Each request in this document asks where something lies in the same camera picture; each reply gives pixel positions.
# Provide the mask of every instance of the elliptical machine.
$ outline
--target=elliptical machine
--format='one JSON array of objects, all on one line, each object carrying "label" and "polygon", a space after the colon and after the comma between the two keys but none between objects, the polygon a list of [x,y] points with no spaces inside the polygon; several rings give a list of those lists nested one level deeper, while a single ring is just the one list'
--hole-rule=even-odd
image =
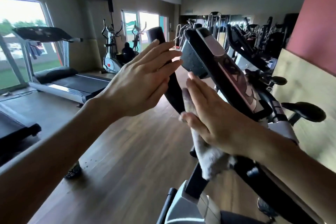
[{"label": "elliptical machine", "polygon": [[106,26],[106,21],[104,19],[104,29],[101,32],[103,37],[106,39],[106,44],[104,44],[104,47],[106,47],[106,54],[104,56],[103,60],[103,71],[102,73],[113,73],[117,74],[123,64],[120,61],[120,58],[118,56],[118,49],[117,49],[117,43],[116,43],[116,37],[119,37],[120,31],[123,29],[123,22],[121,22],[121,28],[119,31],[115,32],[113,22],[111,26]]},{"label": "elliptical machine", "polygon": [[132,34],[134,35],[134,40],[132,40],[133,42],[133,51],[135,53],[135,56],[137,56],[139,54],[139,48],[138,48],[138,42],[140,41],[140,35],[143,35],[145,29],[147,27],[147,22],[145,22],[145,27],[143,28],[143,30],[141,30],[140,27],[137,26],[137,21],[134,21],[134,27],[132,29]]},{"label": "elliptical machine", "polygon": [[[149,40],[160,40],[163,43],[162,29],[153,28],[147,32]],[[255,121],[263,121],[269,129],[282,134],[288,140],[298,144],[292,126],[297,118],[313,122],[321,122],[326,118],[323,110],[309,103],[280,104],[266,90],[266,87],[253,76],[245,75],[233,60],[225,53],[212,34],[204,29],[191,29],[185,32],[186,41],[183,46],[183,61],[193,59],[195,62],[184,62],[183,67],[193,71],[203,78],[211,77],[218,87],[218,93],[238,111]],[[191,67],[197,61],[201,66]],[[182,92],[178,84],[168,84],[165,93],[169,103],[181,113],[183,109]],[[282,108],[287,108],[295,114],[291,118],[284,115]],[[293,224],[309,223],[323,224],[304,202],[289,190],[269,170],[257,162],[242,156],[234,156],[230,163],[233,169],[276,214]],[[258,223],[234,213],[221,211],[203,190],[208,180],[202,178],[199,163],[196,165],[190,179],[177,190],[171,188],[157,224],[220,224],[220,223]]]}]

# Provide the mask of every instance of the wooden floor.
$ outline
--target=wooden floor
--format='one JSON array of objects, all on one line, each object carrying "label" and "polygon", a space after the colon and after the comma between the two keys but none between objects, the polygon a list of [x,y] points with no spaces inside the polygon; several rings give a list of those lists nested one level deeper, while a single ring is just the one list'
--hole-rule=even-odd
[{"label": "wooden floor", "polygon": [[[180,68],[177,76],[184,85],[186,72]],[[41,139],[78,111],[76,103],[43,92],[4,103],[35,119]],[[83,176],[62,180],[29,223],[156,223],[169,188],[178,188],[196,164],[191,145],[190,129],[162,97],[155,108],[112,124],[80,158]],[[267,220],[257,195],[231,171],[206,192],[223,210]]]}]

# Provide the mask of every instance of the lawn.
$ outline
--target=lawn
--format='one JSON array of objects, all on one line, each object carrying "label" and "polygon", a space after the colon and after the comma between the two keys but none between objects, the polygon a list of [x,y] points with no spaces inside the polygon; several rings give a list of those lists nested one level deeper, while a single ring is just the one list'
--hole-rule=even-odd
[{"label": "lawn", "polygon": [[[58,60],[55,61],[49,61],[45,63],[40,63],[40,64],[34,64],[33,69],[34,72],[42,71],[45,69],[50,69],[54,67],[60,66],[60,62]],[[22,76],[24,80],[27,82],[28,81],[28,74],[27,70],[25,67],[20,67],[20,72],[22,73]],[[12,71],[12,69],[5,69],[0,71],[0,89],[5,89],[14,85],[18,85],[19,81]]]}]

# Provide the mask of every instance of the handlebar grip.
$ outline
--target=handlebar grip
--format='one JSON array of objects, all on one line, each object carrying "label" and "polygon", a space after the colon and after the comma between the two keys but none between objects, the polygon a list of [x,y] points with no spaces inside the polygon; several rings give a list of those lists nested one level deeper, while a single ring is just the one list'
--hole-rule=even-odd
[{"label": "handlebar grip", "polygon": [[[155,39],[158,39],[160,41],[160,44],[166,42],[165,35],[161,27],[155,27],[147,30],[147,37],[150,43],[153,42]],[[185,111],[182,97],[182,89],[179,85],[179,82],[177,81],[175,73],[172,73],[169,77],[168,90],[166,91],[165,96],[168,102],[172,105],[172,107],[174,107],[174,109],[178,113]]]}]

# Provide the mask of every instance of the sky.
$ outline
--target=sky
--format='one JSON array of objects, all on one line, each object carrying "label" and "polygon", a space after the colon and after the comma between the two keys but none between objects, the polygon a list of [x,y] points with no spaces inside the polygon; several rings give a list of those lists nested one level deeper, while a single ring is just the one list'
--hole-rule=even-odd
[{"label": "sky", "polygon": [[40,3],[22,0],[0,0],[0,22],[3,19],[8,19],[12,24],[36,19],[45,21]]}]

